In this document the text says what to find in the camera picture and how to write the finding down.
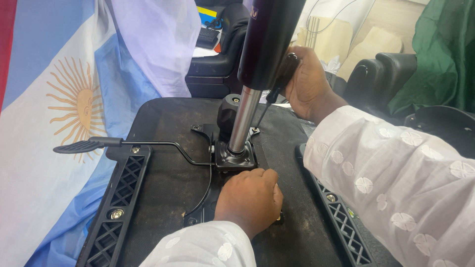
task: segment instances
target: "argentine flag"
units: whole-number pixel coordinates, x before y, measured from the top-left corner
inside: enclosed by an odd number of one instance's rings
[[[74,266],[115,162],[52,149],[125,138],[143,103],[189,96],[200,19],[193,0],[5,1],[16,11],[0,10],[13,26],[0,81],[0,265]]]

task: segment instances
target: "wall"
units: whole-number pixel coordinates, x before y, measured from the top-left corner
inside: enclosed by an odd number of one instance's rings
[[[355,37],[350,52],[361,43],[373,26],[392,33],[403,42],[403,53],[415,54],[412,49],[416,22],[426,6],[408,0],[376,0],[358,35]]]

